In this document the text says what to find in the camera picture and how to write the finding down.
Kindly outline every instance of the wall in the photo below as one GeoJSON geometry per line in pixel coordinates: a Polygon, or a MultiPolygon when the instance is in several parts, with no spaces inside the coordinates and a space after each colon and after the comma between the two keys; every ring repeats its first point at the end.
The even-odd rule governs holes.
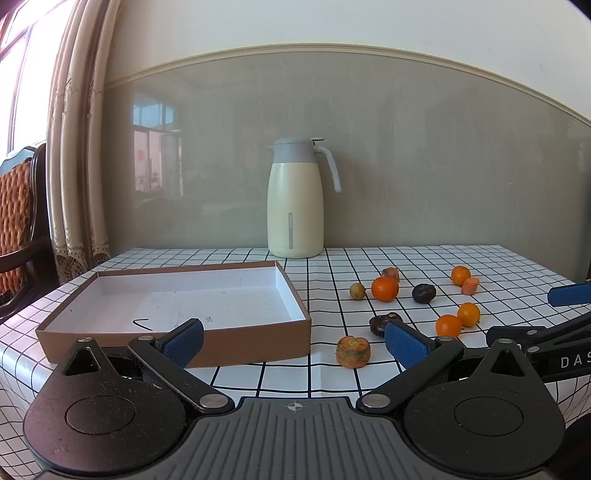
{"type": "Polygon", "coordinates": [[[589,265],[591,128],[479,76],[370,54],[261,54],[113,87],[103,115],[115,253],[264,246],[265,146],[309,135],[326,137],[343,184],[336,194],[321,160],[327,246],[501,244],[576,279],[589,265]],[[182,189],[135,192],[138,95],[174,108],[182,189]]]}
{"type": "Polygon", "coordinates": [[[453,60],[591,119],[591,23],[568,0],[124,0],[107,82],[277,44],[377,46],[453,60]]]}

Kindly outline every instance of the white tablecloth with black lines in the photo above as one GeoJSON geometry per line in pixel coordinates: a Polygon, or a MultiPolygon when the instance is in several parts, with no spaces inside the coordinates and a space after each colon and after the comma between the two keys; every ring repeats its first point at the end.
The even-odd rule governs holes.
{"type": "MultiPolygon", "coordinates": [[[[329,248],[307,260],[276,258],[264,248],[136,248],[95,270],[260,260],[279,261],[304,300],[312,317],[311,351],[307,357],[277,362],[189,369],[236,402],[243,396],[347,396],[354,403],[401,370],[384,342],[369,331],[369,319],[376,314],[397,312],[420,332],[435,337],[440,315],[456,314],[458,305],[472,301],[482,317],[475,327],[463,329],[460,340],[468,347],[481,347],[493,325],[550,327],[591,310],[587,305],[550,307],[548,290],[571,282],[497,245],[329,248]],[[400,292],[395,301],[382,303],[369,287],[383,268],[392,265],[400,270],[400,292]],[[467,266],[480,280],[473,297],[461,295],[449,278],[455,265],[467,266]],[[349,297],[349,286],[356,281],[368,287],[368,299],[349,297]],[[437,297],[429,305],[411,298],[419,283],[437,286],[437,297]],[[345,335],[370,341],[371,358],[365,367],[351,370],[336,362],[336,344],[345,335]]],[[[61,286],[0,325],[0,466],[14,477],[32,478],[38,472],[22,442],[22,417],[54,366],[47,362],[35,328],[90,275],[61,286]]],[[[589,376],[547,386],[568,422],[591,408],[589,376]]]]}

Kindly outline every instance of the blue gripper pad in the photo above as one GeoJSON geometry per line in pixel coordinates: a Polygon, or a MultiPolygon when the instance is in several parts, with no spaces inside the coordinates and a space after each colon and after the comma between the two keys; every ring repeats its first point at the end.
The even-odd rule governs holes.
{"type": "Polygon", "coordinates": [[[203,347],[203,324],[190,319],[160,338],[160,352],[178,366],[185,368],[203,347]]]}
{"type": "Polygon", "coordinates": [[[386,349],[404,368],[411,368],[429,354],[429,348],[421,340],[406,332],[395,322],[386,325],[384,333],[386,349]]]}
{"type": "Polygon", "coordinates": [[[548,292],[548,303],[553,307],[591,303],[591,285],[578,283],[551,288],[548,292]]]}

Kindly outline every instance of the small round fruit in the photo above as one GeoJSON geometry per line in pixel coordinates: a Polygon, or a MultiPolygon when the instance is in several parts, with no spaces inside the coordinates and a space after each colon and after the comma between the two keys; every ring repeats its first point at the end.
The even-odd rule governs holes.
{"type": "Polygon", "coordinates": [[[383,277],[393,278],[396,281],[400,281],[400,273],[398,272],[398,269],[396,267],[384,268],[381,271],[380,275],[382,275],[383,277]]]}
{"type": "Polygon", "coordinates": [[[369,329],[374,335],[384,338],[386,325],[392,320],[400,320],[402,322],[402,317],[394,312],[387,313],[386,315],[376,315],[369,320],[369,329]]]}
{"type": "Polygon", "coordinates": [[[458,265],[457,267],[453,267],[452,270],[452,282],[455,283],[455,285],[457,285],[458,287],[461,287],[462,285],[464,285],[464,282],[466,281],[467,278],[470,278],[470,270],[468,270],[466,267],[462,267],[461,265],[458,265]]]}
{"type": "Polygon", "coordinates": [[[354,300],[363,300],[365,298],[365,287],[361,283],[354,283],[349,287],[349,295],[354,300]]]}
{"type": "Polygon", "coordinates": [[[428,283],[420,283],[413,288],[413,300],[417,303],[426,304],[435,298],[437,290],[433,285],[428,283]]]}
{"type": "Polygon", "coordinates": [[[376,300],[392,301],[398,295],[398,282],[391,277],[378,277],[371,284],[371,293],[376,300]]]}
{"type": "Polygon", "coordinates": [[[369,362],[371,347],[362,337],[347,336],[341,338],[336,346],[336,360],[347,368],[361,368],[369,362]]]}
{"type": "Polygon", "coordinates": [[[457,310],[457,317],[464,327],[474,327],[478,323],[478,320],[480,320],[480,309],[478,306],[467,301],[460,305],[460,308],[457,310]]]}
{"type": "Polygon", "coordinates": [[[439,337],[457,338],[462,332],[462,323],[455,315],[442,315],[435,322],[435,331],[439,337]]]}

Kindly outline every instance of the wooden chair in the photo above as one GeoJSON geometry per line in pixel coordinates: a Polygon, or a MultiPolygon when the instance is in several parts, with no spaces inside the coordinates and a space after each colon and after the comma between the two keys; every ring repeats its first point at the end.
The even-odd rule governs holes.
{"type": "Polygon", "coordinates": [[[59,286],[49,236],[45,144],[0,174],[0,323],[59,286]]]}

